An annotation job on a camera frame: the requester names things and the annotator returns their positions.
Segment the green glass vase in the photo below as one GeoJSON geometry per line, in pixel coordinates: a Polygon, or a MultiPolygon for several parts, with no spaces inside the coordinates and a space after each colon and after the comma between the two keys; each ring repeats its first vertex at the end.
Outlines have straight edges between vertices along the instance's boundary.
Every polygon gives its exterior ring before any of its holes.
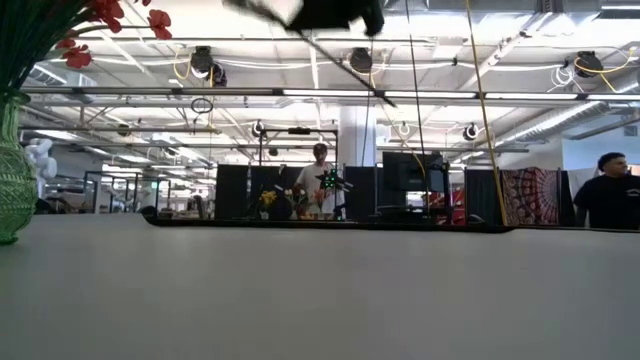
{"type": "Polygon", "coordinates": [[[0,246],[18,241],[38,200],[35,169],[18,143],[20,106],[27,102],[25,94],[0,89],[0,246]]]}

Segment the ceiling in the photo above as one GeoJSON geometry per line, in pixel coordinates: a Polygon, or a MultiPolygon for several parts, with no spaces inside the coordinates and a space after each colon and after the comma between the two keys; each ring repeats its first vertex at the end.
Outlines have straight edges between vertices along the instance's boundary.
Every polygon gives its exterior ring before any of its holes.
{"type": "MultiPolygon", "coordinates": [[[[146,11],[141,4],[126,3],[123,24],[144,25],[146,11]]],[[[269,4],[289,18],[295,12],[296,1],[273,0],[269,4]]],[[[79,40],[90,46],[93,63],[87,68],[74,71],[59,60],[39,63],[47,70],[63,79],[66,86],[78,86],[77,73],[86,79],[83,84],[106,87],[173,87],[199,88],[209,84],[189,74],[186,80],[180,76],[187,74],[188,54],[196,45],[212,47],[212,55],[225,69],[228,87],[261,88],[305,88],[305,89],[362,89],[362,85],[317,54],[296,36],[285,32],[276,25],[239,14],[221,4],[220,0],[154,0],[153,8],[167,11],[172,18],[170,28],[174,38],[170,41],[155,40],[149,30],[125,29],[119,34],[95,34],[79,40]]],[[[351,31],[314,32],[313,38],[337,59],[345,60],[353,47],[372,49],[376,73],[375,85],[386,90],[414,90],[413,63],[415,60],[418,89],[468,90],[477,91],[473,68],[473,51],[469,41],[469,28],[464,14],[412,12],[408,26],[404,14],[386,17],[385,28],[371,43],[363,35],[364,25],[353,24],[351,31]],[[411,45],[414,50],[412,60],[411,45]],[[453,58],[458,65],[453,66],[453,58]]],[[[474,14],[474,35],[477,42],[479,62],[498,56],[494,64],[485,66],[481,83],[484,91],[499,92],[589,92],[602,91],[605,86],[600,77],[592,79],[575,78],[566,86],[556,86],[557,67],[565,59],[573,61],[578,51],[594,51],[603,61],[605,68],[619,67],[627,62],[629,51],[638,44],[637,31],[640,20],[634,19],[594,19],[589,14],[580,21],[569,16],[556,14],[548,17],[532,14],[474,14]],[[518,34],[528,29],[528,36],[518,34]]],[[[610,81],[624,78],[636,70],[638,63],[632,58],[628,65],[608,75],[610,81]]],[[[27,86],[43,86],[34,79],[27,86]]],[[[337,99],[309,99],[312,101],[291,102],[285,107],[276,107],[278,99],[219,96],[210,99],[215,104],[209,114],[198,115],[188,104],[192,97],[120,97],[95,96],[96,104],[101,101],[120,102],[117,107],[87,105],[81,110],[73,101],[61,95],[34,97],[32,110],[42,116],[38,120],[26,118],[24,124],[44,126],[94,126],[112,127],[129,124],[133,127],[181,128],[188,125],[217,128],[214,133],[171,133],[175,146],[183,144],[211,143],[217,145],[255,144],[251,127],[260,119],[267,128],[286,129],[303,126],[309,128],[335,129],[339,125],[340,104],[337,99]],[[129,100],[161,100],[164,107],[130,107],[123,105],[129,100]]],[[[483,128],[482,110],[477,102],[422,102],[421,123],[424,145],[427,147],[473,147],[481,144],[466,143],[462,129],[469,123],[483,128]]],[[[411,102],[397,109],[383,107],[373,101],[375,118],[381,126],[407,125],[409,133],[403,140],[419,146],[418,111],[411,102]]],[[[523,101],[496,103],[487,107],[487,120],[498,136],[526,126],[527,121],[556,106],[532,106],[523,101]]],[[[389,146],[400,146],[402,140],[396,131],[390,131],[389,146]]],[[[133,131],[130,136],[115,133],[76,133],[80,139],[92,143],[146,143],[153,141],[151,134],[133,131]]],[[[310,145],[317,137],[304,138],[299,135],[280,134],[271,139],[271,145],[310,145]]],[[[103,148],[109,154],[131,153],[131,149],[103,148]]],[[[144,147],[134,149],[137,155],[147,156],[154,161],[165,163],[175,159],[165,159],[161,151],[144,147]]],[[[248,162],[255,151],[249,154],[232,149],[194,149],[212,162],[248,162]]],[[[310,150],[282,151],[273,160],[280,162],[311,161],[310,150]]]]}

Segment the white shirt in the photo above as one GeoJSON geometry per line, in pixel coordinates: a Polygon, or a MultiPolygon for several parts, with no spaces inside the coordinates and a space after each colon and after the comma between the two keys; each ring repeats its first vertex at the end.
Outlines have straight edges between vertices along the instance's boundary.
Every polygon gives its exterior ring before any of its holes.
{"type": "MultiPolygon", "coordinates": [[[[300,172],[300,176],[298,176],[298,180],[296,180],[296,184],[300,184],[302,189],[307,194],[310,204],[314,204],[309,208],[309,213],[323,213],[323,214],[333,214],[333,210],[335,209],[335,198],[336,195],[333,193],[332,189],[327,189],[325,199],[322,202],[322,209],[320,209],[319,205],[316,203],[314,198],[314,194],[316,191],[320,190],[320,185],[322,181],[317,178],[317,176],[324,175],[326,171],[329,173],[333,169],[333,166],[327,162],[325,162],[322,166],[318,164],[312,164],[306,166],[300,172]]],[[[340,190],[338,191],[338,205],[344,203],[344,193],[340,190]]]]}

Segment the white table surface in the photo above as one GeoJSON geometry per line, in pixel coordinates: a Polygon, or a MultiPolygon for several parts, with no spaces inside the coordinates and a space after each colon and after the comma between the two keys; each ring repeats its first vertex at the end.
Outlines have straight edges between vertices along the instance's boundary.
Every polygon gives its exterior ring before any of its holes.
{"type": "Polygon", "coordinates": [[[640,237],[156,228],[0,248],[2,360],[637,360],[640,237]]]}

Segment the red patterned tapestry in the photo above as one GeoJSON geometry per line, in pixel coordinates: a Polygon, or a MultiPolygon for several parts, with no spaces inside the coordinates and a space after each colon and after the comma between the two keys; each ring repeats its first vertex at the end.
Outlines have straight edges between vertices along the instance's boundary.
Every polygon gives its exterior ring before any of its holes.
{"type": "Polygon", "coordinates": [[[509,225],[558,224],[558,172],[503,170],[502,193],[509,225]]]}

